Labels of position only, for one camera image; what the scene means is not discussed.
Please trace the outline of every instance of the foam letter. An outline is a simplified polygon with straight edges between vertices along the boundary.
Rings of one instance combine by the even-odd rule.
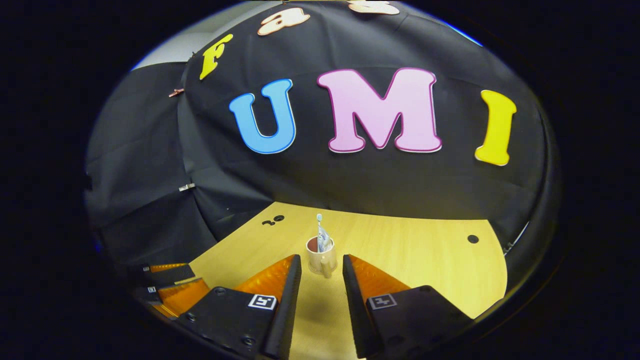
[[[508,97],[491,90],[482,90],[480,96],[489,108],[484,144],[476,149],[476,159],[498,166],[507,165],[511,118],[516,113],[516,104]]]
[[[302,24],[310,17],[301,8],[290,8],[276,12],[260,23],[262,27],[258,29],[258,35],[269,35],[282,28]]]
[[[290,79],[280,79],[264,85],[262,95],[271,101],[278,130],[272,136],[264,136],[255,122],[252,104],[253,94],[236,97],[229,103],[229,110],[236,116],[240,135],[249,149],[260,154],[275,154],[291,146],[296,138],[296,123],[289,103],[289,89],[293,86]]]
[[[402,116],[402,133],[396,147],[407,152],[434,152],[442,142],[436,136],[431,88],[436,77],[422,69],[396,71],[384,98],[355,70],[324,73],[318,85],[329,90],[333,106],[335,137],[329,141],[333,152],[364,149],[365,140],[356,133],[356,117],[376,148],[387,145],[393,128]]]
[[[386,13],[396,15],[400,13],[396,7],[389,5],[388,1],[347,1],[349,9],[358,13]]]
[[[213,44],[210,48],[205,50],[202,54],[204,56],[204,60],[202,62],[202,71],[200,73],[200,80],[204,79],[207,75],[209,75],[213,70],[218,67],[218,63],[216,63],[216,59],[219,59],[222,56],[222,53],[225,52],[225,42],[229,42],[233,39],[233,34],[228,34],[223,37],[220,41]]]

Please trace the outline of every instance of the light wood surface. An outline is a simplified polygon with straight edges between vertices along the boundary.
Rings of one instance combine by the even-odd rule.
[[[338,267],[330,279],[308,268],[306,241],[317,235],[316,214],[334,239]],[[275,225],[276,215],[285,219]],[[467,240],[469,235],[477,243]],[[504,296],[507,269],[487,220],[382,217],[274,202],[193,260],[210,288],[234,288],[269,265],[299,254],[302,277],[290,359],[357,359],[342,278],[342,256],[352,254],[414,288],[430,285],[471,318]]]

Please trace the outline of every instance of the pink letter m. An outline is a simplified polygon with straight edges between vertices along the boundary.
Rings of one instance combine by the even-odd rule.
[[[365,140],[356,133],[356,117],[378,149],[383,149],[402,115],[402,132],[396,147],[408,152],[434,152],[442,141],[436,136],[431,87],[433,73],[402,68],[394,74],[387,94],[380,98],[371,85],[355,70],[326,72],[318,85],[329,90],[333,106],[335,137],[329,141],[333,152],[364,149]]]

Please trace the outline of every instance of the orange soft pad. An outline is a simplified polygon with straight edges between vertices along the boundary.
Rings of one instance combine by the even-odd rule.
[[[389,293],[397,293],[399,291],[409,290],[410,287],[401,283],[395,277],[376,268],[368,262],[349,255],[353,270],[356,273],[356,279],[362,293],[362,301],[365,303],[367,299],[373,296],[384,295]]]
[[[149,267],[149,269],[151,270],[151,272],[158,272],[163,270],[169,270],[172,268],[177,268],[178,266],[182,266],[182,265],[186,265],[186,264],[152,265]]]
[[[235,290],[251,294],[272,295],[280,302],[292,260],[293,255],[278,261],[250,277],[247,281],[237,286]]]
[[[158,295],[163,303],[154,305],[154,308],[168,318],[177,318],[197,304],[208,292],[209,287],[202,279],[159,289]]]

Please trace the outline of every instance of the blue letter u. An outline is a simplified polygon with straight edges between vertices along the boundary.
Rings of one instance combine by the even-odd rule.
[[[236,97],[229,103],[229,110],[236,116],[238,130],[249,149],[260,154],[275,154],[291,146],[296,138],[296,123],[289,103],[289,89],[293,86],[290,79],[280,79],[264,85],[262,95],[271,101],[278,130],[272,136],[264,136],[255,122],[252,104],[253,94]]]

